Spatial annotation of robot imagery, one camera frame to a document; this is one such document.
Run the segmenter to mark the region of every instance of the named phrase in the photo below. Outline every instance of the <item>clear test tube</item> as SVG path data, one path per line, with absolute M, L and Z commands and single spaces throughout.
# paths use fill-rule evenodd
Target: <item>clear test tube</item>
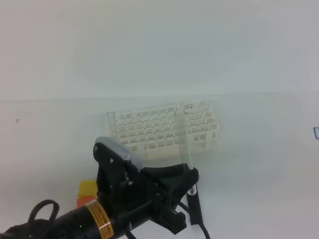
M 190 147 L 188 140 L 188 126 L 186 122 L 186 112 L 177 108 L 175 112 L 175 120 L 176 120 L 176 128 L 177 131 L 175 135 L 177 135 L 177 140 L 179 144 L 179 155 L 182 163 L 187 164 L 186 167 L 189 169 L 193 169 L 193 163 L 190 155 Z M 194 185 L 188 192 L 189 195 L 195 195 L 197 193 L 197 187 Z
M 117 132 L 117 127 L 116 127 L 116 119 L 115 119 L 115 113 L 114 112 L 108 112 L 107 113 L 107 122 L 108 122 L 108 128 L 110 135 L 112 139 L 118 139 L 118 132 Z

